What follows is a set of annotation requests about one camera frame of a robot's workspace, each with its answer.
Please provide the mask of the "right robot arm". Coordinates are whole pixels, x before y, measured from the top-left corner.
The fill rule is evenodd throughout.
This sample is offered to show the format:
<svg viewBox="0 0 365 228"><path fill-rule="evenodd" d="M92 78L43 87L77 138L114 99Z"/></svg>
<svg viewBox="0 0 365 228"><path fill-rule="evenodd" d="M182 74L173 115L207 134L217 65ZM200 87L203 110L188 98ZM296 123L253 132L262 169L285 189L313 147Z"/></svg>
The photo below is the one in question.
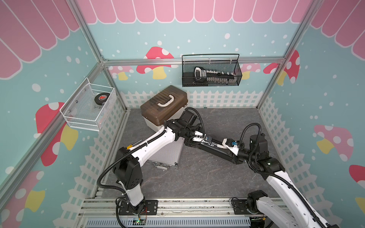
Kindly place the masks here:
<svg viewBox="0 0 365 228"><path fill-rule="evenodd" d="M248 194L246 207L250 213L262 213L280 228L336 228L322 217L293 184L279 160L270 156L268 141L259 123L244 128L240 139L225 138L224 148L233 153L238 162L245 162L258 173L280 196L290 214L276 208L272 199L262 190Z"/></svg>

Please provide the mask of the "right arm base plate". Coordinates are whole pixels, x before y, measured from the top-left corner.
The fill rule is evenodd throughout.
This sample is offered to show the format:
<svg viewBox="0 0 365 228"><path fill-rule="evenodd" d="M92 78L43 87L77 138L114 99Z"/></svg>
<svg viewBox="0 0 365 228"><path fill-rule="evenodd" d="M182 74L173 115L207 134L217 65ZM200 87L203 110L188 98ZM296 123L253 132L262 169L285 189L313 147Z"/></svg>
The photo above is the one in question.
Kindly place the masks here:
<svg viewBox="0 0 365 228"><path fill-rule="evenodd" d="M230 200L235 215L263 215L253 204L251 198L233 197Z"/></svg>

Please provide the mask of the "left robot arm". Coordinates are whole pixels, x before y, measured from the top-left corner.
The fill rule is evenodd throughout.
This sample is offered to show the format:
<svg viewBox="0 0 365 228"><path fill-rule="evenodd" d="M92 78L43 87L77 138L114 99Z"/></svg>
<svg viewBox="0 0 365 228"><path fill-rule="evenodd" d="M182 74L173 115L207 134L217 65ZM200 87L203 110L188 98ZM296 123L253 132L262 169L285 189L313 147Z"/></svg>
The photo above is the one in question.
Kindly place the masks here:
<svg viewBox="0 0 365 228"><path fill-rule="evenodd" d="M165 121L163 127L151 137L129 149L120 148L119 157L100 174L97 186L122 192L130 206L140 208L145 202L140 184L143 177L141 167L166 145L179 138L191 140L196 137L201 139L205 137L203 120L196 109L187 107L180 118ZM110 171L113 171L120 186L101 183Z"/></svg>

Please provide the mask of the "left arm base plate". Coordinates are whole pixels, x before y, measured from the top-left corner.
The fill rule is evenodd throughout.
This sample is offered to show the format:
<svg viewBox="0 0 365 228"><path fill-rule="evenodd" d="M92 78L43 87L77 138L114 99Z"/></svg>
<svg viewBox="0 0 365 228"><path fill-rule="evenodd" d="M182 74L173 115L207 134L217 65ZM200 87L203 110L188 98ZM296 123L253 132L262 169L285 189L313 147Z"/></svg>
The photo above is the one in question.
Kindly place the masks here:
<svg viewBox="0 0 365 228"><path fill-rule="evenodd" d="M125 198L116 199L117 214L120 216L126 215L156 215L158 201L157 200L142 200L136 206L127 203Z"/></svg>

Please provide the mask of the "black poker case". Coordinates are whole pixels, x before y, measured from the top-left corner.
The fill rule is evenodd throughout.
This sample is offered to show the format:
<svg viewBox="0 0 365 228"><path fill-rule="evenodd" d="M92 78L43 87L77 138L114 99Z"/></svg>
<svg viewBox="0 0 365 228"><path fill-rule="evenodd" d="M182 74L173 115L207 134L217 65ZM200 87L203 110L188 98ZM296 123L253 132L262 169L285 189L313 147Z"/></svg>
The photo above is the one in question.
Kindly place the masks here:
<svg viewBox="0 0 365 228"><path fill-rule="evenodd" d="M197 144L196 148L211 153L212 155L218 156L222 159L225 159L233 164L242 164L245 163L245 160L240 159L236 156L231 150L225 148L222 145L222 142L212 139L210 143L208 142L201 142Z"/></svg>

